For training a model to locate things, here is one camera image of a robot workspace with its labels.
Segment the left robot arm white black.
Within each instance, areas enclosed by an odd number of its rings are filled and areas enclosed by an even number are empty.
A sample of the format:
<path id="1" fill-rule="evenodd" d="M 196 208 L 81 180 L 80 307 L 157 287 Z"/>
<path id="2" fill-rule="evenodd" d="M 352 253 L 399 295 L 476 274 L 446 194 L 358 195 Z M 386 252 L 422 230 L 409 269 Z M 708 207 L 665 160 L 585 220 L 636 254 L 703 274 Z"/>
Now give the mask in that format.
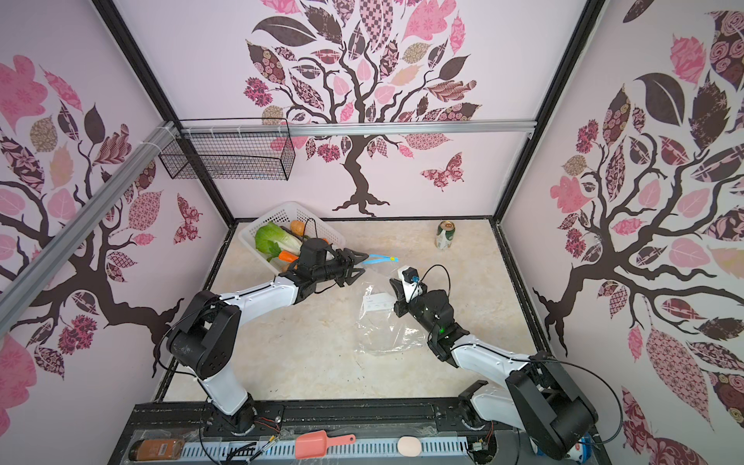
<path id="1" fill-rule="evenodd" d="M 349 248 L 335 249 L 319 238 L 306 240 L 298 259 L 271 281 L 247 290 L 195 294 L 184 317 L 165 338 L 165 348 L 196 377 L 232 435 L 249 433 L 256 423 L 251 394 L 238 381 L 231 360 L 241 326 L 271 311 L 298 304 L 331 282 L 354 284 L 364 274 L 369 255 Z"/>

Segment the clear zip top bag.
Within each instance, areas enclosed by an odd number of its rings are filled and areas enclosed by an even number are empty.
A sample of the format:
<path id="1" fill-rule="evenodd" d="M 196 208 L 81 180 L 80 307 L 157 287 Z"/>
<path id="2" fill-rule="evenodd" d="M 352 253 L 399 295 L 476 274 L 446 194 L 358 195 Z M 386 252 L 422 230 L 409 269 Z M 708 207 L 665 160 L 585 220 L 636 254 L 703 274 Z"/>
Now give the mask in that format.
<path id="1" fill-rule="evenodd" d="M 358 312 L 354 323 L 354 349 L 359 354 L 385 356 L 422 348 L 425 334 L 410 316 L 398 317 L 393 286 L 402 263 L 397 258 L 371 254 L 362 263 L 364 274 L 358 284 L 362 294 L 358 298 Z"/>

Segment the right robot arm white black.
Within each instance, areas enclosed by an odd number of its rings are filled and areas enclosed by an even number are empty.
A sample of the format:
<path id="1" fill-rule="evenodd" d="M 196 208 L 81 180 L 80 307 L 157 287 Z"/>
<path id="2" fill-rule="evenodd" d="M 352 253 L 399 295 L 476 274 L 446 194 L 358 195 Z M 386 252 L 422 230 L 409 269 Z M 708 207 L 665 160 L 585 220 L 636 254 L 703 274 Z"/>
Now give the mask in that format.
<path id="1" fill-rule="evenodd" d="M 457 323 L 449 291 L 428 289 L 416 269 L 399 269 L 383 287 L 367 285 L 356 326 L 360 352 L 427 347 L 439 362 L 479 374 L 461 395 L 466 426 L 511 426 L 537 455 L 590 459 L 599 415 L 563 364 L 546 352 L 515 353 L 480 340 Z"/>

